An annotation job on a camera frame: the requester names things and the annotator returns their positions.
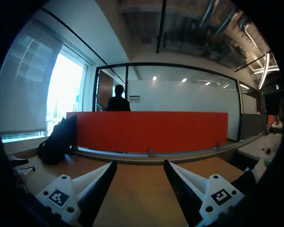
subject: white wall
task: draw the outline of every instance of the white wall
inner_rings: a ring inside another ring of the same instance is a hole
[[[239,98],[237,91],[178,81],[128,81],[128,96],[139,95],[140,103],[130,103],[132,111],[196,111],[228,113],[229,139],[237,140]]]
[[[257,101],[255,98],[242,93],[243,113],[257,114]]]

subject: silhouetted person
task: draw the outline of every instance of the silhouetted person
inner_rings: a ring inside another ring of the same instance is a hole
[[[108,100],[106,111],[130,111],[130,103],[122,97],[123,86],[115,87],[115,97]]]

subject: small object on desk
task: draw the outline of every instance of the small object on desk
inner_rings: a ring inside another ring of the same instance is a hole
[[[17,172],[19,173],[20,177],[24,182],[36,171],[35,167],[28,167],[24,169],[18,169]]]
[[[19,158],[16,158],[15,155],[10,155],[10,156],[8,156],[8,158],[12,162],[13,167],[19,166],[19,165],[24,165],[24,164],[28,163],[27,159],[19,159]]]

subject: roller shade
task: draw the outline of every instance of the roller shade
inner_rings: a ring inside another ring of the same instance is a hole
[[[0,72],[0,134],[46,131],[48,86],[61,47],[35,21],[16,37]]]

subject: desk partition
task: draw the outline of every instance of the desk partition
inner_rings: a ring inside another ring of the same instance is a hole
[[[228,115],[216,112],[68,112],[78,146],[110,152],[176,153],[226,144]]]

